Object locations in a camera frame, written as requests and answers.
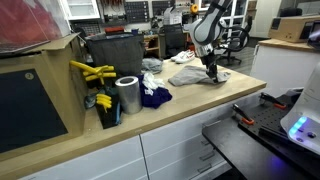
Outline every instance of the cabinet drawer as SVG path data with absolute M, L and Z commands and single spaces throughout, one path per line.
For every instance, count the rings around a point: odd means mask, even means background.
M 144 158 L 129 163 L 123 167 L 117 168 L 95 178 L 92 180 L 122 180 L 122 179 L 143 179 L 147 177 L 147 170 L 144 163 Z
M 143 133 L 141 134 L 141 140 L 145 156 L 148 157 L 177 143 L 200 135 L 203 124 L 213 123 L 218 120 L 216 117 L 225 113 L 232 113 L 231 107 L 233 103 L 237 103 L 241 107 L 252 104 L 253 102 L 259 103 L 258 94 L 230 101 L 226 104 Z
M 206 160 L 201 160 L 212 150 L 205 150 L 196 152 L 180 161 L 170 164 L 158 171 L 150 173 L 150 180 L 185 180 L 198 176 L 201 173 L 206 173 L 207 170 L 212 169 L 220 163 L 226 163 L 223 157 L 213 150 L 214 156 Z
M 156 154 L 146 156 L 146 163 L 149 173 L 155 172 L 169 164 L 186 158 L 198 151 L 204 151 L 203 154 L 213 149 L 202 135 L 198 135 L 181 143 L 170 146 Z
M 143 158 L 138 136 L 23 177 L 29 179 L 87 180 Z

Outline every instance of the blue light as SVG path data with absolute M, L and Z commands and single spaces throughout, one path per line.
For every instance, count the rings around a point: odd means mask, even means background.
M 307 117 L 305 117 L 305 116 L 302 116 L 299 120 L 298 120 L 298 122 L 300 122 L 300 123 L 305 123 L 307 121 Z
M 295 133 L 297 132 L 297 130 L 298 130 L 298 129 L 292 127 L 292 128 L 290 129 L 289 133 L 290 133 L 290 134 L 295 134 Z
M 296 123 L 291 127 L 289 134 L 294 135 L 298 129 L 307 121 L 307 117 L 301 116 Z
M 295 123 L 295 124 L 293 125 L 293 127 L 295 127 L 296 129 L 299 129 L 301 126 L 302 126 L 302 124 L 298 124 L 298 123 Z

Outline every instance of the navy cloth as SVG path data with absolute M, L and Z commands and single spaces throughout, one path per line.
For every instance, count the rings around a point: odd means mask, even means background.
M 172 95 L 169 93 L 168 89 L 162 87 L 158 87 L 156 90 L 152 90 L 152 96 L 150 94 L 146 94 L 145 90 L 148 88 L 142 83 L 144 75 L 138 75 L 137 77 L 139 79 L 141 103 L 143 107 L 157 109 L 161 104 L 172 99 Z

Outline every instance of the cylindrical container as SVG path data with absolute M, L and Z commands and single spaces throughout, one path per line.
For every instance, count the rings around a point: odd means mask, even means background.
M 116 81 L 120 104 L 124 113 L 134 114 L 142 109 L 139 80 L 135 76 L 127 76 Z
M 131 29 L 131 33 L 133 35 L 138 35 L 139 34 L 139 29 Z

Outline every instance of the black bin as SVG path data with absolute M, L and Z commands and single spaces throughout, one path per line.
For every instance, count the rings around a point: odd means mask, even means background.
M 86 42 L 95 66 L 114 66 L 117 78 L 141 74 L 143 35 L 103 33 L 86 37 Z

